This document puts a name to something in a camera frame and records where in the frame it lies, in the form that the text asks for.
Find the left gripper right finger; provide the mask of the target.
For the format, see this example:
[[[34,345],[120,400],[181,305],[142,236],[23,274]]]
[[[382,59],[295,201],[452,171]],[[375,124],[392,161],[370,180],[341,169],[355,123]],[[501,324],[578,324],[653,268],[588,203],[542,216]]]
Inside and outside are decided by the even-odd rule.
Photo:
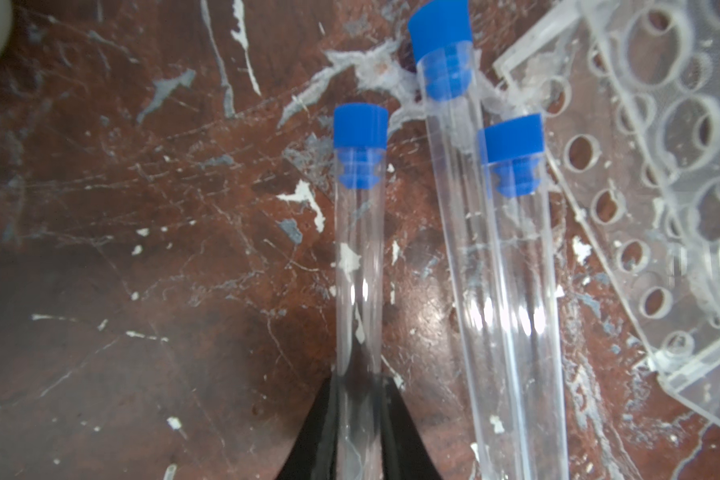
[[[385,479],[441,480],[402,395],[390,377],[382,380],[381,444]]]

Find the clear acrylic test tube rack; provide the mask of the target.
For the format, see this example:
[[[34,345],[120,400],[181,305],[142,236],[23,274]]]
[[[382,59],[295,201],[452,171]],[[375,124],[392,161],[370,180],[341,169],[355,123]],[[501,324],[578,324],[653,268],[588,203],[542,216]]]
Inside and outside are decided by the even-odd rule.
[[[720,1],[563,1],[494,67],[660,385],[720,426]]]

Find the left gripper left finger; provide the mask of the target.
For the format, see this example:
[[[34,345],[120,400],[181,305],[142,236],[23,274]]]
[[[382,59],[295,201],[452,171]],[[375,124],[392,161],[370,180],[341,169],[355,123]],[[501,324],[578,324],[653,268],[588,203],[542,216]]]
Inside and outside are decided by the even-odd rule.
[[[277,480],[334,480],[339,424],[335,375],[321,384]]]

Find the test tube blue cap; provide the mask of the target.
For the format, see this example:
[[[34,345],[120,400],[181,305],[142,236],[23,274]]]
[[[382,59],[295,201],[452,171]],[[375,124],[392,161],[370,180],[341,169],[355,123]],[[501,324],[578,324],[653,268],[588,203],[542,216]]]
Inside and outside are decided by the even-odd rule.
[[[508,375],[492,221],[482,169],[483,112],[469,7],[430,1],[408,22],[446,243],[481,475],[517,469],[504,439]]]
[[[485,128],[512,427],[521,479],[569,476],[543,117]]]
[[[380,383],[388,112],[337,107],[335,246],[338,376],[336,476],[380,479]]]

